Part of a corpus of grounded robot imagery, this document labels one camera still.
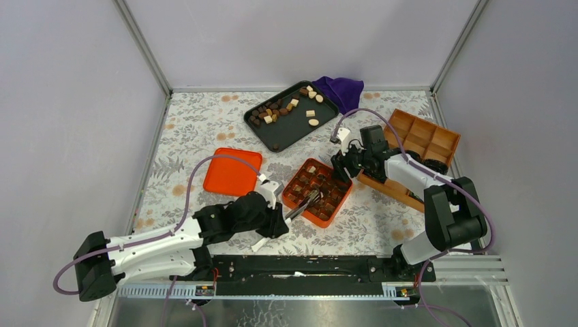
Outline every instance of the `purple towel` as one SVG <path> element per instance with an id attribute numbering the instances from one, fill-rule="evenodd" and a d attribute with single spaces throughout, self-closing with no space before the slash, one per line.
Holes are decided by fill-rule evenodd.
<path id="1" fill-rule="evenodd" d="M 363 91 L 362 80 L 350 80 L 342 77 L 332 79 L 323 76 L 313 81 L 313 85 L 320 89 L 333 103 L 337 104 L 340 113 L 345 114 L 359 108 L 359 97 Z"/>

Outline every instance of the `black tray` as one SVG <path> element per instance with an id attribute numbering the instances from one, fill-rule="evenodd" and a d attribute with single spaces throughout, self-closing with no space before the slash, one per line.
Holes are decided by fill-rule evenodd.
<path id="1" fill-rule="evenodd" d="M 322 103 L 318 103 L 315 101 L 315 99 L 301 96 L 299 98 L 299 104 L 297 107 L 293 108 L 293 110 L 286 116 L 280 116 L 275 123 L 266 124 L 263 120 L 261 120 L 261 125 L 256 127 L 253 123 L 251 123 L 251 121 L 249 121 L 251 111 L 257 110 L 259 107 L 264 106 L 267 102 L 275 102 L 279 98 L 283 99 L 283 103 L 279 109 L 285 108 L 289 102 L 291 102 L 291 96 L 295 93 L 299 93 L 300 88 L 307 86 L 311 86 L 315 92 L 323 96 Z M 305 116 L 305 111 L 307 110 L 315 110 L 315 117 Z M 338 114 L 339 108 L 331 100 L 327 99 L 325 94 L 319 91 L 319 89 L 317 89 L 311 82 L 302 80 L 289 89 L 286 89 L 285 91 L 275 95 L 271 99 L 265 100 L 263 103 L 248 110 L 243 115 L 243 120 L 247 123 L 247 125 L 249 125 L 255 135 L 257 135 L 261 142 L 263 142 L 263 144 L 265 144 L 265 146 L 270 151 L 281 152 L 315 129 L 323 126 Z M 310 119 L 317 119 L 319 121 L 319 125 L 315 127 L 309 125 Z M 279 148 L 273 150 L 274 144 L 278 144 Z"/>

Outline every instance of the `wall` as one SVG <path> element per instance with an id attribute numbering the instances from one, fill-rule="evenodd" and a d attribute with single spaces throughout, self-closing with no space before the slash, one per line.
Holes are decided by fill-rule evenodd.
<path id="1" fill-rule="evenodd" d="M 89 233 L 125 232 L 164 96 L 111 1 L 0 15 L 0 326 L 84 326 L 94 304 L 52 278 Z"/>
<path id="2" fill-rule="evenodd" d="M 491 1 L 439 94 L 525 326 L 578 326 L 578 2 Z"/>
<path id="3" fill-rule="evenodd" d="M 430 85 L 476 0 L 129 0 L 175 88 Z"/>

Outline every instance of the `orange container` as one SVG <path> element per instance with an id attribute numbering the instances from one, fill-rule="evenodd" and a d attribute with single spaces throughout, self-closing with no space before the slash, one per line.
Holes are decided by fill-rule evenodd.
<path id="1" fill-rule="evenodd" d="M 244 159 L 257 170 L 261 169 L 263 161 L 260 153 L 231 148 L 218 148 L 215 155 Z M 208 192 L 244 196 L 255 189 L 256 182 L 257 174 L 244 163 L 229 158 L 216 158 L 211 160 L 202 186 Z"/>
<path id="2" fill-rule="evenodd" d="M 327 228 L 351 192 L 351 181 L 343 183 L 331 178 L 333 169 L 309 158 L 283 190 L 283 203 L 294 209 L 307 194 L 318 187 L 324 197 L 301 214 L 321 228 Z"/>

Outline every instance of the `floral pattern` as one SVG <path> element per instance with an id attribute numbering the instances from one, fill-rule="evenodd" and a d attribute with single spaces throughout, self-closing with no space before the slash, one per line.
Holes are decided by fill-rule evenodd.
<path id="1" fill-rule="evenodd" d="M 337 119 L 280 153 L 270 152 L 253 135 L 242 115 L 273 95 L 271 92 L 173 94 L 142 205 L 136 214 L 135 232 L 176 223 L 181 218 L 189 173 L 217 148 L 261 153 L 261 171 L 285 185 L 309 157 L 330 166 L 329 160 L 337 147 L 329 142 L 329 134 Z M 364 92 L 360 107 L 377 110 L 386 117 L 399 108 L 433 121 L 424 91 Z M 367 112 L 344 121 L 344 127 L 351 129 L 357 138 L 361 127 L 375 124 L 382 125 L 379 118 Z M 234 199 L 202 188 L 208 167 L 203 165 L 194 177 L 189 213 Z M 257 254 L 389 255 L 393 247 L 423 231 L 422 213 L 357 180 L 353 183 L 351 194 L 328 228 L 319 228 L 304 218 L 296 219 L 288 234 L 268 242 Z M 257 233 L 245 232 L 209 249 L 212 254 L 253 254 L 250 247 L 259 239 Z"/>

